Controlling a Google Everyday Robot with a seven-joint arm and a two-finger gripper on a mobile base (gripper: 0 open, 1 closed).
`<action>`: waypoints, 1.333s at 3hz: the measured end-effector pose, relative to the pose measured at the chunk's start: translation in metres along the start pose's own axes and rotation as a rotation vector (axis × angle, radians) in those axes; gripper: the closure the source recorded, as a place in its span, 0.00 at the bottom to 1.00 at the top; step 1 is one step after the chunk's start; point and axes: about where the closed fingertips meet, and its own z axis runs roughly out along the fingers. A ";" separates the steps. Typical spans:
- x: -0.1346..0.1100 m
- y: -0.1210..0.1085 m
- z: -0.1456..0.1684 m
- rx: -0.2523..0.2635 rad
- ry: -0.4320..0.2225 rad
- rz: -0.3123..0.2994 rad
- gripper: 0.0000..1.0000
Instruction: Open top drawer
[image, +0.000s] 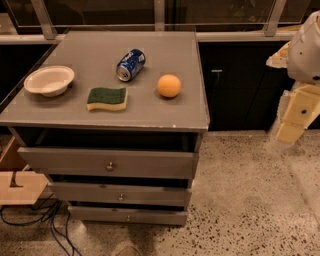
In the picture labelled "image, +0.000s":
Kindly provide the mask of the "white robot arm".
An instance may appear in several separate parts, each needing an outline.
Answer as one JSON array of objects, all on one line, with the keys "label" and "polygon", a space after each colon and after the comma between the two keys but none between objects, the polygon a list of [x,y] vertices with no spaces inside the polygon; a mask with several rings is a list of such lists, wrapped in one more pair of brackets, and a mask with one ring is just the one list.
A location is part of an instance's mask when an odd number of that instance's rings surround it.
[{"label": "white robot arm", "polygon": [[313,12],[266,65],[286,68],[294,80],[280,98],[272,131],[276,141],[294,144],[320,115],[320,11]]}]

